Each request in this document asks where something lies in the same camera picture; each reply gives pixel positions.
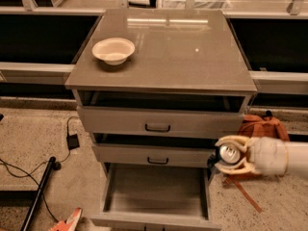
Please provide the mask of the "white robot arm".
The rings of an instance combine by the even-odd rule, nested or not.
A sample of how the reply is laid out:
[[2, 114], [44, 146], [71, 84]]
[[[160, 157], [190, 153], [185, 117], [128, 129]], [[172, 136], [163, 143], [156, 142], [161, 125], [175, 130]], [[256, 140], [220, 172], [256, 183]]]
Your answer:
[[308, 176], [308, 143], [270, 137], [225, 136], [216, 142], [215, 167], [229, 175]]

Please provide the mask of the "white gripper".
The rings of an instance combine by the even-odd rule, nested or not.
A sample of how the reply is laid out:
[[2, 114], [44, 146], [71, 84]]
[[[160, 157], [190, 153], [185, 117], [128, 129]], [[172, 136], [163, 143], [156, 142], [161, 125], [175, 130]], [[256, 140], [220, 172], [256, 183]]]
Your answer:
[[249, 138], [230, 135], [220, 138], [215, 146], [232, 144], [241, 152], [247, 151], [247, 160], [236, 165], [216, 163], [215, 167], [222, 173], [241, 175], [247, 173], [262, 175], [284, 175], [288, 168], [288, 149], [279, 139], [269, 137]]

